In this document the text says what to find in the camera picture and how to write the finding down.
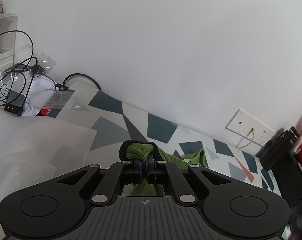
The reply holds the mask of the green knit sweater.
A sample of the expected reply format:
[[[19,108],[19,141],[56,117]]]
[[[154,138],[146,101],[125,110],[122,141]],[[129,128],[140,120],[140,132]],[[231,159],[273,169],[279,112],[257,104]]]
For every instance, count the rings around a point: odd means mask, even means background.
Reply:
[[[153,158],[155,163],[173,163],[181,169],[187,169],[191,165],[208,168],[206,153],[203,148],[197,152],[187,154],[183,158],[178,158],[166,153],[154,142],[142,142],[138,140],[127,140],[123,142],[119,150],[119,158],[121,160],[138,159],[142,161],[143,164],[146,164],[150,158]],[[146,178],[144,178],[142,182],[133,187],[130,195],[133,197],[164,196],[165,190],[162,185],[149,184]]]

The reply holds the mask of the geometric patterned table cloth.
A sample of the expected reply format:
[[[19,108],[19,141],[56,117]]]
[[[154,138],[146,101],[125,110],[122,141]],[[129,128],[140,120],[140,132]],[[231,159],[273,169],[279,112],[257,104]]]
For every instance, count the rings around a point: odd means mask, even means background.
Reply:
[[[65,92],[47,88],[40,98],[40,106],[50,117],[96,132],[87,164],[109,168],[119,161],[122,142],[151,141],[185,162],[191,154],[204,150],[209,169],[280,194],[273,173],[257,157],[112,98],[91,85],[77,82]]]

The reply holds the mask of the black bag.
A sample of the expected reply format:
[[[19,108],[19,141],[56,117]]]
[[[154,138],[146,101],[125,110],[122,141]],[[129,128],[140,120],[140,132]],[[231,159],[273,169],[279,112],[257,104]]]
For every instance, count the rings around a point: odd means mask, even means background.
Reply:
[[[257,157],[266,171],[270,171],[278,159],[289,152],[300,138],[294,126],[285,130],[277,139],[270,139],[257,153]]]

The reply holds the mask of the black usb charger hub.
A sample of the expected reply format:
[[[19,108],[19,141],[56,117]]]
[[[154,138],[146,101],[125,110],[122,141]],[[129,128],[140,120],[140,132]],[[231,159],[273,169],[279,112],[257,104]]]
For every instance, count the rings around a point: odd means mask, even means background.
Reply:
[[[13,113],[16,114],[17,116],[20,116],[22,114],[22,111],[24,110],[23,109],[24,100],[25,100],[24,95],[11,90],[8,93],[4,110],[9,113]]]

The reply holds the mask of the clear acrylic organizer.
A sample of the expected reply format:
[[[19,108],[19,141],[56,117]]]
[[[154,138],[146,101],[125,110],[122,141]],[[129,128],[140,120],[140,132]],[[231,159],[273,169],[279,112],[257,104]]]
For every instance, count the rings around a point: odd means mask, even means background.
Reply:
[[[4,72],[14,63],[15,31],[18,24],[16,13],[0,15],[0,72]]]

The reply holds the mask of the white wall socket plate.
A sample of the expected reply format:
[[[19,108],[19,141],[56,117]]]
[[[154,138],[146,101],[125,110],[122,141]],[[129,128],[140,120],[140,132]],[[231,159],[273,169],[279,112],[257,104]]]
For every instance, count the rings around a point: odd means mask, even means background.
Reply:
[[[226,129],[260,146],[275,136],[272,129],[242,109],[236,111],[227,123]]]

